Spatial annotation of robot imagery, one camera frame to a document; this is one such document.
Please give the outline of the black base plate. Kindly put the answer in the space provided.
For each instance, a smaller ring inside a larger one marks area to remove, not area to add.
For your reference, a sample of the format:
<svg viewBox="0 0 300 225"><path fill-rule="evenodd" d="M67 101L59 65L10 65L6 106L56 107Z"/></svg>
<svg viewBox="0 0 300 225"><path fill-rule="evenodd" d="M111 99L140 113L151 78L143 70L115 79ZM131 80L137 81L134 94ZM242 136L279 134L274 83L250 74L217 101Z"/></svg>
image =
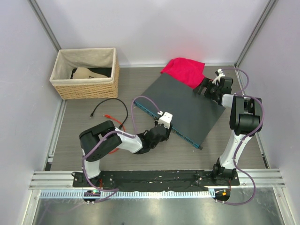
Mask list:
<svg viewBox="0 0 300 225"><path fill-rule="evenodd" d="M145 170L145 171L101 171L87 181L83 172L72 172L73 187L103 190L118 189L121 192L190 192L202 191L212 186L238 186L237 174L232 179L213 177L205 170Z"/></svg>

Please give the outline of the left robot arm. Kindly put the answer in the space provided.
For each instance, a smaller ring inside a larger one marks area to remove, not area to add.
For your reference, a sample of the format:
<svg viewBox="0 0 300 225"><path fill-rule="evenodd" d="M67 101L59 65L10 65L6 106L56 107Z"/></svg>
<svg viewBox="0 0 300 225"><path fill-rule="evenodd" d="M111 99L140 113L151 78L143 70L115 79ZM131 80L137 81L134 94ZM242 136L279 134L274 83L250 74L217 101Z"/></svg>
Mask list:
<svg viewBox="0 0 300 225"><path fill-rule="evenodd" d="M100 159L114 149L127 150L133 154L145 154L160 142L167 141L172 124L155 121L155 126L136 135L121 131L108 120L80 133L82 148L82 170L88 179L100 174Z"/></svg>

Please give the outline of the pink red cloth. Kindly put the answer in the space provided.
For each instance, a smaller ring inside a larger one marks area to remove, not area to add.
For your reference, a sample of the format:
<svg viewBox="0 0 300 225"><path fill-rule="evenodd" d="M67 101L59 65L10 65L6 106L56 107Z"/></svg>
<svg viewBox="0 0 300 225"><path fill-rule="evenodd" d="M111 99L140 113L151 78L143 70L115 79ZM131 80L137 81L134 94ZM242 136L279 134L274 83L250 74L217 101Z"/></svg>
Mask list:
<svg viewBox="0 0 300 225"><path fill-rule="evenodd" d="M186 58L175 58L170 60L160 73L168 74L194 89L205 78L204 68L205 63Z"/></svg>

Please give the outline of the beige and black cloth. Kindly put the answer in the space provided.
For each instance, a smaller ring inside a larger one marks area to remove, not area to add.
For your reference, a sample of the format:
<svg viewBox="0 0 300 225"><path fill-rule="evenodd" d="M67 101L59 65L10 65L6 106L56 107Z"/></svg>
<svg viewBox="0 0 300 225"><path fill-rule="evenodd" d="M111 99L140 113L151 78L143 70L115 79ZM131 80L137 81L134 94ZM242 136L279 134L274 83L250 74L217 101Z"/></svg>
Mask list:
<svg viewBox="0 0 300 225"><path fill-rule="evenodd" d="M112 69L110 67L78 67L72 70L71 79L110 78L111 73Z"/></svg>

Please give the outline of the wicker basket with liner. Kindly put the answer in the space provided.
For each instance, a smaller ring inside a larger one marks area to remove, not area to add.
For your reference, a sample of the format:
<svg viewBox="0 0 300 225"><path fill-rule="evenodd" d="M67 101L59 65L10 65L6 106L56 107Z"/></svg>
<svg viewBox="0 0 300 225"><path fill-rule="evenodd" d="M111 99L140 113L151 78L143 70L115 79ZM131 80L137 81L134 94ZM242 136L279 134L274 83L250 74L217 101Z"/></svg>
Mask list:
<svg viewBox="0 0 300 225"><path fill-rule="evenodd" d="M111 68L110 78L71 79L72 70ZM62 99L116 98L118 96L119 61L116 48L59 50L50 82Z"/></svg>

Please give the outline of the grey blue network switch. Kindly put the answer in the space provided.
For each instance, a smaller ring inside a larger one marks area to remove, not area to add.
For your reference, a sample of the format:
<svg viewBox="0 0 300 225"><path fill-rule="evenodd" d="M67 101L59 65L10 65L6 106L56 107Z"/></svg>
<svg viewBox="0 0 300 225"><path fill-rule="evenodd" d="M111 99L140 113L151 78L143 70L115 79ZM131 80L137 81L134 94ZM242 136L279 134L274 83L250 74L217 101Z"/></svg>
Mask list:
<svg viewBox="0 0 300 225"><path fill-rule="evenodd" d="M134 104L151 117L158 111L172 114L172 130L197 149L214 127L225 108L171 77L162 74Z"/></svg>

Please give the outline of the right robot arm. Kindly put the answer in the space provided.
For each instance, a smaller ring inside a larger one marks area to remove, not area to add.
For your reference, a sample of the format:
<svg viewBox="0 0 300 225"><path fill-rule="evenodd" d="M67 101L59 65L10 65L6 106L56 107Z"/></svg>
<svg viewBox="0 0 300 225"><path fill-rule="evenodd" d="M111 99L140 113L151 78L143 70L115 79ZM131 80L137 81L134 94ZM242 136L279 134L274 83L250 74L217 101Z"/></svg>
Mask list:
<svg viewBox="0 0 300 225"><path fill-rule="evenodd" d="M218 105L231 109L229 126L231 136L228 144L212 172L208 175L213 181L230 182L237 179L237 164L248 141L263 126L264 110L262 100L257 97L232 94L233 79L219 76L215 80L204 78L193 92L203 94Z"/></svg>

